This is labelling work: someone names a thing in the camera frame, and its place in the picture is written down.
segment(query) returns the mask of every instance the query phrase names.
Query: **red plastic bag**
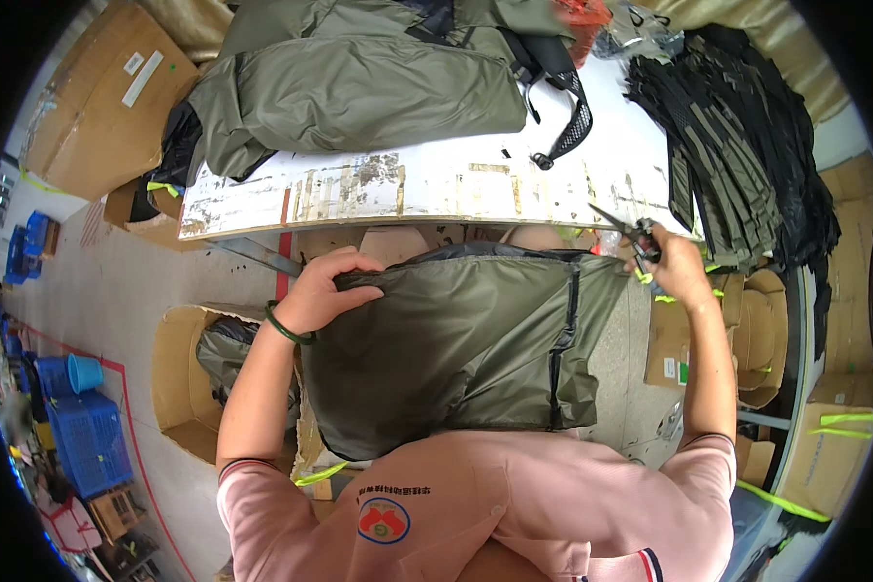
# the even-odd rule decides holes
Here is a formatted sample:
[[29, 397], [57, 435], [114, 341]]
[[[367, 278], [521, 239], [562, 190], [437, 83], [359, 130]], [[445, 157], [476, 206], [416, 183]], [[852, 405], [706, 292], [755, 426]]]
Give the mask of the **red plastic bag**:
[[554, 0], [559, 17], [569, 24], [575, 35], [575, 44], [569, 48], [569, 56], [575, 68], [585, 64], [588, 52], [592, 50], [595, 35], [603, 24], [611, 22], [611, 10], [602, 0]]

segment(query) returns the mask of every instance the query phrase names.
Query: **white work table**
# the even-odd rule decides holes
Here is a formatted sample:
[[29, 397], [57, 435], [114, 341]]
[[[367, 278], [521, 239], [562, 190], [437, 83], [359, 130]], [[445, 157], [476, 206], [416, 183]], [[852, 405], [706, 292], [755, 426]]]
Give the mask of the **white work table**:
[[278, 152], [245, 181], [213, 175], [205, 164], [187, 188], [178, 238], [207, 239], [262, 264], [264, 247], [245, 238], [257, 231], [418, 222], [611, 227], [593, 202], [617, 218], [649, 217], [689, 234], [669, 212], [663, 129], [624, 97], [619, 61], [589, 58], [580, 77], [593, 126], [575, 150], [547, 171], [531, 161], [547, 153], [570, 117], [570, 97], [538, 83], [516, 134], [473, 136], [365, 154]]

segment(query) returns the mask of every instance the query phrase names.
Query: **woman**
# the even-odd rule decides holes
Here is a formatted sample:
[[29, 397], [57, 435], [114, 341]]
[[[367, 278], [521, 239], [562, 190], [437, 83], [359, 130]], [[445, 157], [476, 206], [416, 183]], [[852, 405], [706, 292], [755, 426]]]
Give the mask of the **woman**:
[[382, 297], [333, 278], [383, 266], [353, 247], [314, 259], [261, 326], [221, 423], [218, 504], [236, 580], [715, 580], [733, 540], [736, 386], [698, 249], [662, 226], [648, 265], [686, 309], [685, 432], [659, 471], [563, 434], [451, 431], [378, 459], [323, 523], [275, 469], [295, 342]]

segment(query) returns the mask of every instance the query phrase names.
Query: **woman's right hand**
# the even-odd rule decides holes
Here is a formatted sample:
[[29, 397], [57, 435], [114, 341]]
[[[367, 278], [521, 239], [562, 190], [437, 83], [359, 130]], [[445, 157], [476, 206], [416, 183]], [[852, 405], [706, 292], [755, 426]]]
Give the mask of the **woman's right hand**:
[[[647, 270], [666, 293], [681, 302], [686, 309], [695, 309], [706, 300], [713, 300], [709, 278], [705, 275], [705, 263], [698, 247], [682, 237], [667, 231], [662, 225], [654, 225], [653, 239], [662, 251], [660, 262], [646, 261]], [[633, 271], [633, 260], [625, 270]]]

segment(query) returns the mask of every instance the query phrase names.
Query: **olive green backpack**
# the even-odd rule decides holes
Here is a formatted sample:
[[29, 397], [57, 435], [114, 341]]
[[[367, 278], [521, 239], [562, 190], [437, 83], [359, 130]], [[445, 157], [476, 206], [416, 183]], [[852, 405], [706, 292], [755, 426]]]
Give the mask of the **olive green backpack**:
[[571, 42], [550, 0], [247, 0], [188, 98], [195, 157], [240, 179], [277, 150], [518, 132], [528, 107], [540, 122], [526, 94], [547, 78], [576, 101], [553, 148], [532, 155], [549, 169], [592, 126]]

